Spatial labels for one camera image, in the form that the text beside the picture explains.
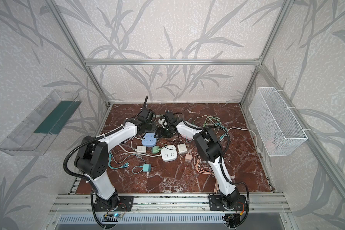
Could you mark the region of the blue power strip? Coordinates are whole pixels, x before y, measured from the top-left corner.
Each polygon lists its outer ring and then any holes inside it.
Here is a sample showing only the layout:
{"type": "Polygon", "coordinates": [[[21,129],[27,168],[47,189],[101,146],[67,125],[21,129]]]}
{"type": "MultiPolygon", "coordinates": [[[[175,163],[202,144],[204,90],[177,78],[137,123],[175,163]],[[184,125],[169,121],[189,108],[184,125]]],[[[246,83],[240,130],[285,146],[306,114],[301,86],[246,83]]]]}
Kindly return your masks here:
{"type": "Polygon", "coordinates": [[[146,133],[141,141],[143,146],[146,147],[154,147],[157,144],[157,138],[155,137],[155,133],[146,133]]]}

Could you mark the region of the white charger adapter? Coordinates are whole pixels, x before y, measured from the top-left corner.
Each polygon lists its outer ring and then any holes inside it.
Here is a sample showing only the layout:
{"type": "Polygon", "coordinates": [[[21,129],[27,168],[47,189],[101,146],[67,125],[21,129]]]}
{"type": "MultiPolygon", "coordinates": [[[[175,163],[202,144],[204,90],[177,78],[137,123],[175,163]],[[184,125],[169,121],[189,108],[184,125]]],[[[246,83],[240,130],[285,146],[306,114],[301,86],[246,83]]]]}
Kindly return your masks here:
{"type": "Polygon", "coordinates": [[[178,153],[179,153],[180,155],[182,155],[182,154],[187,154],[187,153],[188,153],[188,149],[187,149],[185,143],[179,144],[179,145],[177,146],[177,150],[178,150],[178,153]]]}

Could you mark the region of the white power strip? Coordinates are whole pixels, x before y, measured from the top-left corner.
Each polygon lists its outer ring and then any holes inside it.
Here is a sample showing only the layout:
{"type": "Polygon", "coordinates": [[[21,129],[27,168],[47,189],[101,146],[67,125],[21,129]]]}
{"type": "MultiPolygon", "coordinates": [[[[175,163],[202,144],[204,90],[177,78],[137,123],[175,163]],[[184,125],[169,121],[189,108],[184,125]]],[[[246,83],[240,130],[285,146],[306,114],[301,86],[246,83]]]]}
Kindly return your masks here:
{"type": "Polygon", "coordinates": [[[161,149],[161,157],[164,162],[171,162],[177,159],[177,149],[174,145],[168,145],[161,149]]]}

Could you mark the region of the white plug adapter small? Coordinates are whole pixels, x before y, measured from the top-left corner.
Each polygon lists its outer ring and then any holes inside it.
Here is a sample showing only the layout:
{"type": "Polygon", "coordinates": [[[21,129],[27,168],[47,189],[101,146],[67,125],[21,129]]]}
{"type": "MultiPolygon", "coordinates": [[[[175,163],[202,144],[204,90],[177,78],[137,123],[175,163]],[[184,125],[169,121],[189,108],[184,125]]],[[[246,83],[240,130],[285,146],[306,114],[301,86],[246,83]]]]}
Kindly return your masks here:
{"type": "Polygon", "coordinates": [[[136,153],[146,153],[147,147],[146,146],[137,146],[136,153]]]}

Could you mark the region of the pink plug adapter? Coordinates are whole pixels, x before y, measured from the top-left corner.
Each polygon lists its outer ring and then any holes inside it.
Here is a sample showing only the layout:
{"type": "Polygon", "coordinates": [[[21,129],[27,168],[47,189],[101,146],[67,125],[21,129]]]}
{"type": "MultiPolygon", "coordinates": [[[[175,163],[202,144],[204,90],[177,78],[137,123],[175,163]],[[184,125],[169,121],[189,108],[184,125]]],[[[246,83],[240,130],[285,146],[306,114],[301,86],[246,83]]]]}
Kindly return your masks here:
{"type": "Polygon", "coordinates": [[[185,161],[190,163],[192,161],[192,155],[191,154],[186,154],[185,161]]]}

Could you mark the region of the teal plug adapter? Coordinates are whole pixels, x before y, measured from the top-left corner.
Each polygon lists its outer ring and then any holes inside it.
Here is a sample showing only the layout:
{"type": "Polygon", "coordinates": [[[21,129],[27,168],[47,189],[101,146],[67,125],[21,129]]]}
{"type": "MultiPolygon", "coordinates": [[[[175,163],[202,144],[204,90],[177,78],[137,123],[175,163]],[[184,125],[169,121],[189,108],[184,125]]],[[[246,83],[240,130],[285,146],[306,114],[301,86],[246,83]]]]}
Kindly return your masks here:
{"type": "Polygon", "coordinates": [[[151,165],[150,164],[143,164],[142,171],[146,172],[146,173],[150,172],[151,171],[151,165]]]}

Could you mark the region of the pink power strip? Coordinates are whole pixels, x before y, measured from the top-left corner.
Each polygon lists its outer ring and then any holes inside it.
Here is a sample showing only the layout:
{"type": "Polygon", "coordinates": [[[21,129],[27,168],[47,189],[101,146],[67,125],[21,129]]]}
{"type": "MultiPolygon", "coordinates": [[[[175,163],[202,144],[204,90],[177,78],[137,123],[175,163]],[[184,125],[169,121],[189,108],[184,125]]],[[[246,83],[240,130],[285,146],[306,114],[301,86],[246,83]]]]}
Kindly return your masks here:
{"type": "Polygon", "coordinates": [[[192,135],[188,135],[188,134],[181,134],[182,138],[186,139],[186,140],[193,140],[193,136],[192,135]]]}

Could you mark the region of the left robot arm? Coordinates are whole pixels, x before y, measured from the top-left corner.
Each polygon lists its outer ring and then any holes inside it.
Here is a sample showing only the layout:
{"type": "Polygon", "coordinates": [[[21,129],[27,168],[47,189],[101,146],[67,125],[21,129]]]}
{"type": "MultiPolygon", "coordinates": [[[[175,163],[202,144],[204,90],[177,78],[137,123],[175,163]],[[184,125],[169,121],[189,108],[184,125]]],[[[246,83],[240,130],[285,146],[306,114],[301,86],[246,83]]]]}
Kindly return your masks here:
{"type": "Polygon", "coordinates": [[[136,135],[152,132],[156,128],[155,113],[143,108],[136,117],[126,119],[118,128],[97,137],[87,136],[64,159],[63,169],[71,176],[84,179],[93,189],[98,201],[107,209],[120,203],[118,192],[108,174],[109,151],[136,135]]]}

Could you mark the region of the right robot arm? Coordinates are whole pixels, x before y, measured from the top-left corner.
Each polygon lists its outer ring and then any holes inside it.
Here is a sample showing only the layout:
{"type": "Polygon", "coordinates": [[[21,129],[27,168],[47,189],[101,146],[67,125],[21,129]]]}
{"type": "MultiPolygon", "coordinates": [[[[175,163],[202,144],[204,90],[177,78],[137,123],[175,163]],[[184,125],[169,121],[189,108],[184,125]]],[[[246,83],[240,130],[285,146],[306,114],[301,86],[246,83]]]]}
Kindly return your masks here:
{"type": "Polygon", "coordinates": [[[156,137],[169,139],[175,134],[180,134],[188,140],[193,140],[200,158],[211,166],[219,185],[223,206],[227,210],[233,210],[241,195],[237,188],[238,184],[231,180],[223,160],[230,146],[228,130],[217,125],[195,126],[177,115],[178,113],[168,112],[158,120],[156,137]],[[226,134],[228,142],[225,148],[214,132],[215,129],[222,130],[226,134]]]}

